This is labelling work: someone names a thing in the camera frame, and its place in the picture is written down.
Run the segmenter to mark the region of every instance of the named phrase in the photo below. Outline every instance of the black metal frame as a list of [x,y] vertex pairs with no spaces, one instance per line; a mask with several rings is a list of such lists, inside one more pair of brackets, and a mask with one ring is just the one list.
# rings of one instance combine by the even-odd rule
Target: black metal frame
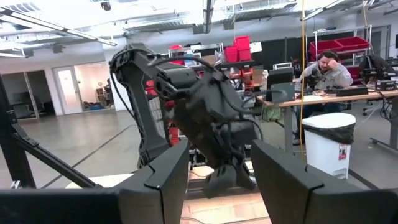
[[53,168],[80,187],[98,187],[89,178],[64,163],[61,159],[39,146],[19,126],[0,75],[0,146],[12,181],[20,181],[22,188],[36,188],[26,153]]

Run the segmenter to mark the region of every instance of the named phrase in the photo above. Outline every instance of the white trash can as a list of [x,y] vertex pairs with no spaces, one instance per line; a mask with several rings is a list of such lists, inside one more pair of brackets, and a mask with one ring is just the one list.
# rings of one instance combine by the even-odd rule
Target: white trash can
[[353,134],[355,122],[355,117],[346,113],[303,119],[307,164],[336,178],[347,179],[351,145],[337,142],[337,139]]

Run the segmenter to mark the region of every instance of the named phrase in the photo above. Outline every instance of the man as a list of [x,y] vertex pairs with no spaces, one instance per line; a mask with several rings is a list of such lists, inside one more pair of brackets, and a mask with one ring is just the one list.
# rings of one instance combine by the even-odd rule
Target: man
[[[336,52],[332,50],[324,51],[320,60],[308,66],[301,74],[298,82],[296,82],[295,90],[301,90],[301,80],[303,76],[307,77],[314,73],[320,78],[320,81],[315,85],[316,90],[325,90],[328,86],[342,86],[349,87],[353,84],[351,74],[344,65],[338,63],[340,60]],[[293,140],[294,146],[300,145],[300,107],[296,111],[297,119],[297,132],[295,133],[295,139]],[[340,112],[339,103],[325,103],[317,105],[304,105],[303,106],[303,119],[309,118],[314,111],[324,111],[326,113]],[[304,130],[302,129],[302,141],[305,144]]]

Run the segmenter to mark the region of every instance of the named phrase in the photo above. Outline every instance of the ceiling beam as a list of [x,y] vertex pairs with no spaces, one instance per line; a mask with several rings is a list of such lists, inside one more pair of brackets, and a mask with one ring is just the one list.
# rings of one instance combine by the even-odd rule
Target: ceiling beam
[[210,33],[211,30],[211,18],[213,17],[214,11],[214,0],[206,0],[206,4],[203,8],[203,25],[205,34]]

